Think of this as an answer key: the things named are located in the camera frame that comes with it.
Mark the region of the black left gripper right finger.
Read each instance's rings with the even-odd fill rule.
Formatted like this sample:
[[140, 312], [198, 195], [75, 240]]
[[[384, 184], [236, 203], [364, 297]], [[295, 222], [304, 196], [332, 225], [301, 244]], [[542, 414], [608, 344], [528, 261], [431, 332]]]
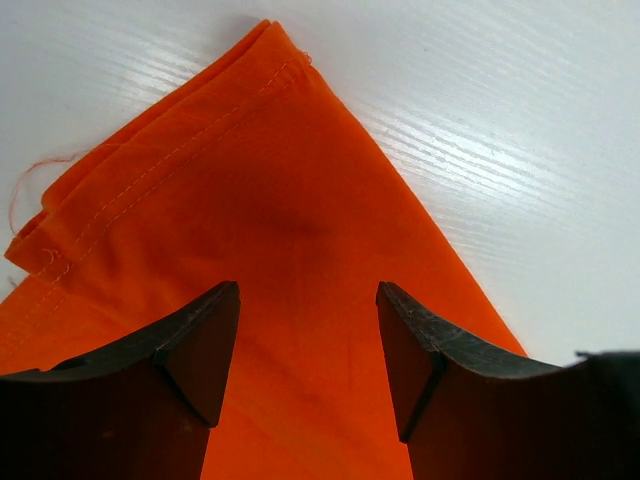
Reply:
[[635, 479], [639, 355], [558, 367], [500, 348], [399, 286], [376, 295], [400, 441], [416, 479]]

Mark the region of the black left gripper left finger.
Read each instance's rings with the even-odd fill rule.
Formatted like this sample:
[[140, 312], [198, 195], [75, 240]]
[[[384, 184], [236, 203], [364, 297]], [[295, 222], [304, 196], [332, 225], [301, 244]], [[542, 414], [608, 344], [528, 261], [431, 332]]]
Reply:
[[219, 422], [240, 294], [223, 282], [54, 368], [1, 379], [5, 479], [197, 479]]

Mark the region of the orange t shirt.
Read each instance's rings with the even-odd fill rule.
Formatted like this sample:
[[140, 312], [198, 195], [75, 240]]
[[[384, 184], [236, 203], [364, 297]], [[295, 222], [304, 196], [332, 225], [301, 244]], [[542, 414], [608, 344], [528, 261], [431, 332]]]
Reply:
[[407, 479], [375, 294], [396, 283], [521, 345], [420, 201], [282, 26], [92, 149], [43, 194], [7, 259], [1, 369], [46, 369], [239, 285], [207, 479]]

